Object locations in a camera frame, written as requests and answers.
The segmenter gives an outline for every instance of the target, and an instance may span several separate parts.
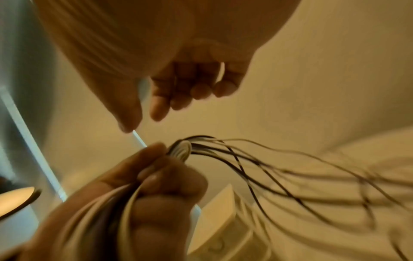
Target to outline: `pinky finger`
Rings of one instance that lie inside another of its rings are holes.
[[[238,88],[248,71],[251,60],[241,62],[226,62],[222,79],[213,88],[216,97],[229,96]]]

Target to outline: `skin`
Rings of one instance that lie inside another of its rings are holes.
[[[34,0],[52,39],[124,132],[142,120],[136,81],[152,77],[150,116],[233,94],[255,51],[299,0]],[[217,81],[221,65],[224,74]]]
[[[53,243],[76,211],[95,198],[138,179],[143,182],[144,197],[135,202],[131,214],[136,260],[183,261],[190,211],[204,196],[208,184],[196,170],[165,154],[165,145],[154,144],[76,192],[40,225],[18,260],[55,260]]]

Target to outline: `beige wall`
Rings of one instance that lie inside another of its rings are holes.
[[[413,122],[413,2],[304,0],[287,25],[256,54],[231,98],[194,102],[190,110],[138,133],[147,143],[189,135],[242,137],[280,148],[318,152]],[[247,147],[259,157],[292,164]],[[216,194],[228,182],[245,186],[212,160],[190,164]]]

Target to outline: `hand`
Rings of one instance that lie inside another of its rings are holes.
[[[138,179],[139,198],[131,214],[136,260],[183,261],[190,211],[205,194],[206,179],[154,144],[124,160],[62,203],[41,224],[19,261],[52,261],[53,243],[66,222],[93,199]]]
[[[39,17],[124,132],[142,120],[136,80],[154,81],[151,117],[234,93],[254,52],[299,0],[35,0]],[[221,63],[225,71],[217,81]]]

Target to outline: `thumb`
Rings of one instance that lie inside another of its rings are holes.
[[[83,79],[108,111],[116,118],[120,129],[129,133],[142,120],[137,79],[117,78],[80,72]]]

